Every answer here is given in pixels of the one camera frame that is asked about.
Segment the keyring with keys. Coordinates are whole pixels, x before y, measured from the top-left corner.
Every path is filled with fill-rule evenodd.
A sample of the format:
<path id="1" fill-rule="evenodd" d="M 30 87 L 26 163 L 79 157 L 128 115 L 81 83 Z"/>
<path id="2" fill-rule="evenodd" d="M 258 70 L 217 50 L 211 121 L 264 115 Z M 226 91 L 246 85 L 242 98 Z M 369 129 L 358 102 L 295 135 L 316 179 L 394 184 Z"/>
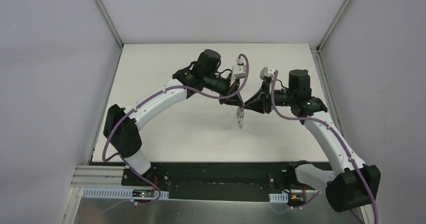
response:
<path id="1" fill-rule="evenodd" d="M 244 116 L 245 116 L 244 108 L 242 106 L 238 107 L 236 112 L 236 119 L 237 119 L 237 125 L 239 129 L 243 128 Z"/>

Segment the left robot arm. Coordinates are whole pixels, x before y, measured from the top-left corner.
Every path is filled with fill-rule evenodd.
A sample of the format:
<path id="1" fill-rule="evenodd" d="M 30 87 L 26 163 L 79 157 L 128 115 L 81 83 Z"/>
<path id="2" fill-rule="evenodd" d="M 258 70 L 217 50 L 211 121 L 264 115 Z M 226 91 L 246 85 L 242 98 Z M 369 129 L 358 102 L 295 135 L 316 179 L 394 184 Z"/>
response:
<path id="1" fill-rule="evenodd" d="M 141 186 L 153 180 L 151 163 L 142 150 L 140 131 L 154 117 L 174 104 L 194 94 L 217 99 L 220 104 L 242 107 L 240 91 L 249 74 L 249 61 L 240 54 L 226 78 L 220 76 L 221 56 L 218 52 L 205 49 L 189 66 L 177 70 L 156 92 L 133 104 L 109 107 L 103 135 L 106 145 L 112 144 L 124 163 L 135 170 L 134 179 Z"/>

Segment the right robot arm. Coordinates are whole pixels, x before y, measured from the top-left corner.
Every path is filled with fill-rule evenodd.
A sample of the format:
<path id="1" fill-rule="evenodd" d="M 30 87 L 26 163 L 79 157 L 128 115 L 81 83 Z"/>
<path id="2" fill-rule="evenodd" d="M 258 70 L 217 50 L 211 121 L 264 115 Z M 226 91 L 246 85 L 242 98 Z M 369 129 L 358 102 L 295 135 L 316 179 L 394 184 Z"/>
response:
<path id="1" fill-rule="evenodd" d="M 278 113 L 279 106 L 290 107 L 291 120 L 299 121 L 314 137 L 326 155 L 330 171 L 321 170 L 309 161 L 288 164 L 284 184 L 297 189 L 308 185 L 325 194 L 336 212 L 343 212 L 375 202 L 381 173 L 375 165 L 367 165 L 340 134 L 323 101 L 312 95 L 307 70 L 291 70 L 288 87 L 275 89 L 277 71 L 263 68 L 262 85 L 245 102 L 244 108 L 261 114 Z"/>

